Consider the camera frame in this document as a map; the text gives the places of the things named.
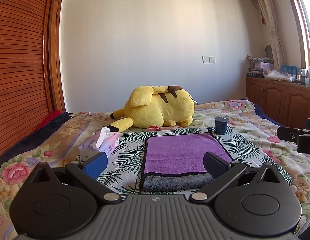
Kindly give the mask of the floral bed quilt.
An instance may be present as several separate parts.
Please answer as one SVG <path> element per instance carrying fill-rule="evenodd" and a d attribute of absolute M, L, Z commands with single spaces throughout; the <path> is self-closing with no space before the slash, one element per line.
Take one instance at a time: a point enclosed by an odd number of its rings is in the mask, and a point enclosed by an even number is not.
<path fill-rule="evenodd" d="M 262 109 L 247 100 L 220 101 L 197 105 L 193 122 L 187 128 L 207 128 L 215 126 L 215 117 L 229 119 L 228 127 L 234 128 L 250 142 L 265 152 L 272 160 L 279 163 L 291 176 L 292 191 L 302 206 L 302 217 L 296 229 L 296 235 L 306 236 L 310 228 L 310 154 L 297 152 L 294 143 L 278 139 L 278 124 L 265 115 Z M 40 161 L 51 166 L 61 167 L 66 163 L 79 160 L 79 146 L 103 126 L 111 123 L 109 113 L 81 112 L 70 114 L 71 119 L 53 133 L 34 150 L 17 155 L 0 167 L 0 239 L 14 239 L 17 234 L 9 217 L 9 208 L 13 198 L 22 187 L 32 169 Z M 126 132 L 157 131 L 164 128 L 131 128 Z"/>

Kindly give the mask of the pink tissue box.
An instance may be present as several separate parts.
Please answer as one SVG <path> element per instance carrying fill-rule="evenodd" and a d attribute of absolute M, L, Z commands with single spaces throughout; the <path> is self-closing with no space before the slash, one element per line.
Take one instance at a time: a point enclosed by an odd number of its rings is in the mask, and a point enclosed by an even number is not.
<path fill-rule="evenodd" d="M 118 145 L 119 133 L 103 127 L 79 147 L 81 161 L 86 161 L 97 153 L 105 153 L 109 157 Z"/>

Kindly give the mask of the wooden low cabinet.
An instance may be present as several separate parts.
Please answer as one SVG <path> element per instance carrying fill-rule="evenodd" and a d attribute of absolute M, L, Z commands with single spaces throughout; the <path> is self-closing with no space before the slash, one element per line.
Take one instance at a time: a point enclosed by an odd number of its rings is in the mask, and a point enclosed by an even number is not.
<path fill-rule="evenodd" d="M 307 86 L 247 77 L 246 98 L 284 126 L 305 128 L 310 118 L 310 87 Z"/>

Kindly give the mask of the leaf pattern white cloth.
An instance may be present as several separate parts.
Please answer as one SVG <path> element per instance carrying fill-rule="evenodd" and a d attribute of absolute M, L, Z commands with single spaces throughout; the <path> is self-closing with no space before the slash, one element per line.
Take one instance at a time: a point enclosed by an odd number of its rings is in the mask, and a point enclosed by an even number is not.
<path fill-rule="evenodd" d="M 258 146 L 250 142 L 243 135 L 240 135 L 234 128 L 228 127 L 225 135 L 216 135 L 215 128 L 181 128 L 164 129 L 157 131 L 134 131 L 125 132 L 119 135 L 119 145 L 108 158 L 107 168 L 99 175 L 97 181 L 109 187 L 118 194 L 185 194 L 189 195 L 195 188 L 187 190 L 143 190 L 140 188 L 142 176 L 142 165 L 146 150 L 146 140 L 149 138 L 199 134 L 205 135 L 209 132 L 212 137 L 226 150 L 232 160 L 240 161 L 250 167 L 261 167 L 263 163 L 275 164 L 285 181 L 291 185 L 291 176 L 282 168 L 279 163 L 272 160 Z"/>

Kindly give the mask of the purple and grey towel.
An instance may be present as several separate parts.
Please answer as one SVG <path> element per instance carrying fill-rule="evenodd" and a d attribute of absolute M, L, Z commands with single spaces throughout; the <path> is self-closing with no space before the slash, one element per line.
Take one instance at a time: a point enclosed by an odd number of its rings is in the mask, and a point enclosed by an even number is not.
<path fill-rule="evenodd" d="M 214 180 L 203 165 L 207 152 L 232 162 L 211 132 L 147 139 L 140 188 L 145 191 L 187 190 L 205 186 Z"/>

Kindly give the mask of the dark blue cup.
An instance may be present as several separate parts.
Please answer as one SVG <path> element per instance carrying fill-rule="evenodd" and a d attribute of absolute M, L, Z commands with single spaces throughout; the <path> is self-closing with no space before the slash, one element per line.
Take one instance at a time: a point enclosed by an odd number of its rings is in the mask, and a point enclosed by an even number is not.
<path fill-rule="evenodd" d="M 215 133 L 217 135 L 225 135 L 227 131 L 229 119 L 223 116 L 215 117 Z"/>

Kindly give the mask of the dark blue blanket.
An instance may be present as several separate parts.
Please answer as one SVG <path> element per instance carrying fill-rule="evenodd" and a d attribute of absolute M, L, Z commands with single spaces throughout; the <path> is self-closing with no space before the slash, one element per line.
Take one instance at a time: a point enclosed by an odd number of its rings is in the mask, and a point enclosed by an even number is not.
<path fill-rule="evenodd" d="M 10 147 L 1 157 L 0 157 L 0 167 L 3 163 L 9 161 L 9 159 L 16 157 L 24 152 L 34 150 L 36 147 L 41 145 L 45 140 L 47 140 L 54 132 L 56 132 L 62 124 L 71 119 L 70 113 L 64 112 L 59 116 L 56 116 L 50 122 L 48 122 L 42 128 L 36 130 L 29 136 L 20 140 L 14 146 Z"/>

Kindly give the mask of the red cloth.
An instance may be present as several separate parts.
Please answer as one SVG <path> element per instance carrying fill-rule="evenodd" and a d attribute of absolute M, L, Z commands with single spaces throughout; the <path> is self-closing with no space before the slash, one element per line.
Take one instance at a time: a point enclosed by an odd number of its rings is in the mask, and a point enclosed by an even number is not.
<path fill-rule="evenodd" d="M 52 112 L 51 114 L 49 114 L 47 117 L 45 117 L 43 119 L 43 121 L 35 128 L 34 131 L 37 131 L 39 129 L 41 129 L 42 127 L 46 126 L 50 121 L 52 121 L 54 118 L 60 116 L 62 114 L 62 112 L 60 110 L 56 110 L 54 112 Z"/>

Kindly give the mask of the yellow Pikachu plush toy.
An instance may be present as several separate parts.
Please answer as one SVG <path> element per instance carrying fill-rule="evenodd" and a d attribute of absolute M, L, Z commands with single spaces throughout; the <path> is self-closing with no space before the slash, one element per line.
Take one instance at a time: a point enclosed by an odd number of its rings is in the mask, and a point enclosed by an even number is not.
<path fill-rule="evenodd" d="M 192 124 L 195 103 L 180 86 L 140 86 L 135 88 L 124 108 L 114 111 L 115 121 L 107 127 L 124 132 L 131 127 L 188 127 Z"/>

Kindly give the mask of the wooden slatted wardrobe door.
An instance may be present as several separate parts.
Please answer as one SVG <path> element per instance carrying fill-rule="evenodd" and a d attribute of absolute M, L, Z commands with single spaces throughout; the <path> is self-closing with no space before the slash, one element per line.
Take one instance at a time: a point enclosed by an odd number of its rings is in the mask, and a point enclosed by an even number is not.
<path fill-rule="evenodd" d="M 0 0 L 0 157 L 53 112 L 53 0 Z"/>

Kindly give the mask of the patterned beige curtain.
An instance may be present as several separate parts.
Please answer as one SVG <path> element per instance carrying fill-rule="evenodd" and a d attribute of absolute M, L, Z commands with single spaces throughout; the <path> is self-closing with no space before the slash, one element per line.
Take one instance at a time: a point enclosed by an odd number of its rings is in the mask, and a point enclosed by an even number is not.
<path fill-rule="evenodd" d="M 280 72 L 280 67 L 285 64 L 285 59 L 278 35 L 275 7 L 272 0 L 257 1 L 265 19 L 267 29 L 269 30 L 274 68 L 276 71 Z"/>

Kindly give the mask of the white wall socket plate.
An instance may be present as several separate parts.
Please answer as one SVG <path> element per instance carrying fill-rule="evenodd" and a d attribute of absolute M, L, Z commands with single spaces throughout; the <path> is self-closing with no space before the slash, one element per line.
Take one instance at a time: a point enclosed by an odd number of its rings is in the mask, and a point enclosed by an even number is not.
<path fill-rule="evenodd" d="M 203 63 L 212 63 L 215 64 L 216 63 L 216 59 L 214 56 L 203 56 L 202 57 L 202 62 Z"/>

